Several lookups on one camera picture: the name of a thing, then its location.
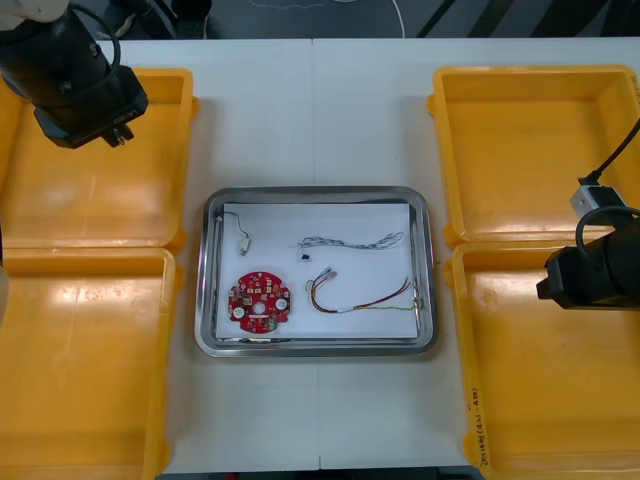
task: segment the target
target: yellow plastic tray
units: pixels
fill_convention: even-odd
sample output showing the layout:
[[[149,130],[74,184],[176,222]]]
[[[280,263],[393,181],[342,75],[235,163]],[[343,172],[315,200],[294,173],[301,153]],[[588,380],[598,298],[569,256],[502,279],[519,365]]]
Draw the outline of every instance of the yellow plastic tray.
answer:
[[[171,254],[16,249],[5,269],[0,478],[152,480],[168,461]]]
[[[469,434],[487,478],[640,478],[640,313],[538,300],[562,243],[456,248],[454,289]]]
[[[623,66],[441,68],[428,108],[435,118],[449,245],[571,240],[569,199],[640,115],[634,73]],[[605,171],[640,205],[639,143]],[[601,234],[603,227],[590,227]]]
[[[181,216],[193,78],[182,69],[137,69],[149,108],[135,138],[77,150],[48,140],[33,107],[0,79],[0,218],[8,248],[171,246]]]

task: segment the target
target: stainless steel tray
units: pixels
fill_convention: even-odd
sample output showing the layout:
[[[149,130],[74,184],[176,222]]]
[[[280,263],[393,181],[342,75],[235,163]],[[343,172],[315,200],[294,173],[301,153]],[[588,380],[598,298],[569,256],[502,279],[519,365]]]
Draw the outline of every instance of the stainless steel tray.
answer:
[[[404,203],[410,212],[413,285],[419,292],[416,307],[418,336],[411,339],[220,339],[216,312],[220,301],[219,266],[224,222],[216,222],[225,204],[358,204]],[[431,231],[425,199],[405,187],[276,187],[229,188],[209,198],[204,209],[196,294],[195,336],[210,356],[345,356],[408,355],[426,351],[436,340],[436,296],[433,279]]]

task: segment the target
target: black wire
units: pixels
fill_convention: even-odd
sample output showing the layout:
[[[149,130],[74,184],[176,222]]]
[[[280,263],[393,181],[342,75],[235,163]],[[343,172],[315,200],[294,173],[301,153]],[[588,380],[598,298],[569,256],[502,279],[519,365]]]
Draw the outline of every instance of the black wire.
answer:
[[[618,155],[620,155],[622,153],[622,151],[627,147],[627,145],[629,145],[629,143],[631,143],[631,140],[633,140],[633,137],[636,136],[638,131],[640,131],[640,118],[638,118],[638,120],[636,120],[636,123],[631,128],[631,131],[627,134],[627,136],[624,138],[624,140],[622,140],[620,145],[618,145],[618,148],[616,148],[613,151],[613,153],[611,155],[609,155],[609,158],[607,158],[604,161],[604,163],[602,165],[600,165],[597,169],[595,169],[593,172],[591,172],[589,175],[587,175],[587,177],[585,178],[587,183],[594,183],[594,182],[598,181],[598,179],[602,175],[602,172],[604,172],[605,168],[607,168],[609,165],[611,165],[613,163],[613,161],[616,158],[618,158]]]
[[[585,260],[591,263],[596,263],[597,266],[601,266],[600,263],[594,258],[591,258],[589,253],[587,253],[587,249],[584,245],[583,233],[584,227],[586,227],[595,217],[603,213],[628,213],[630,215],[640,216],[640,210],[637,208],[625,207],[622,205],[596,208],[595,210],[591,210],[583,215],[576,227],[576,246],[578,248],[578,252],[580,252],[580,255],[582,255]]]
[[[236,217],[236,220],[238,221],[238,230],[240,230],[242,233],[244,233],[244,236],[249,238],[249,234],[247,232],[245,232],[242,227],[240,226],[240,215],[238,215],[236,212],[224,212],[225,215],[234,215]]]
[[[102,80],[98,80],[93,85],[89,85],[88,87],[85,87],[82,90],[80,90],[80,92],[82,92],[82,91],[88,90],[90,88],[99,87],[99,86],[111,81],[111,79],[113,79],[113,77],[115,77],[115,75],[116,75],[116,73],[118,71],[118,68],[120,67],[120,59],[122,58],[122,50],[120,48],[120,39],[118,39],[118,36],[113,31],[113,29],[107,24],[107,22],[105,22],[102,18],[100,18],[99,15],[94,13],[92,10],[89,10],[87,7],[85,7],[83,5],[78,5],[77,3],[72,3],[71,4],[71,9],[75,10],[77,12],[80,12],[80,13],[84,13],[87,17],[90,17],[93,20],[95,20],[103,28],[104,32],[109,36],[109,38],[111,39],[111,43],[113,43],[113,61],[111,62],[111,66],[110,66],[109,72],[105,75],[105,77]]]

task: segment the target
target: circuit board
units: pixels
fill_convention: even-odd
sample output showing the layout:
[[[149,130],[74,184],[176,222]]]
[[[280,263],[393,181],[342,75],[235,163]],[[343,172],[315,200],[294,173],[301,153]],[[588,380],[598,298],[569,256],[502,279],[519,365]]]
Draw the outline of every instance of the circuit board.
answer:
[[[251,333],[269,333],[286,322],[291,312],[289,289],[268,272],[251,272],[240,277],[229,291],[229,315],[240,328]]]

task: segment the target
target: white surface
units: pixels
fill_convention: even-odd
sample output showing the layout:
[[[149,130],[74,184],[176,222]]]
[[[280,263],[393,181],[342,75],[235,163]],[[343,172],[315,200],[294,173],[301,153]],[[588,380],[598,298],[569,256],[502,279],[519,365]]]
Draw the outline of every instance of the white surface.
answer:
[[[450,255],[433,121],[444,65],[622,63],[639,39],[124,42],[123,61],[183,66],[193,127],[170,364],[167,472],[455,465],[465,462]],[[213,359],[193,339],[202,205],[225,186],[399,184],[430,205],[440,341],[430,354],[370,359]]]
[[[345,309],[385,297],[412,277],[409,248],[409,205],[225,205],[226,212],[239,215],[242,228],[251,236],[251,248],[238,254],[243,238],[236,219],[225,217],[222,238],[220,282],[228,292],[238,279],[262,271],[278,276],[291,292],[289,321],[260,337],[268,338],[416,338],[415,311],[361,310],[330,315],[318,312],[305,291],[308,280],[331,267],[338,276],[318,290],[318,303],[325,308]],[[354,250],[314,247],[305,250],[311,261],[300,260],[296,245],[304,237],[323,236],[351,243],[373,243],[388,233],[404,238],[385,250]],[[411,307],[413,289],[385,302],[384,306]],[[255,338],[256,335],[231,321],[228,303],[218,302],[219,338]]]

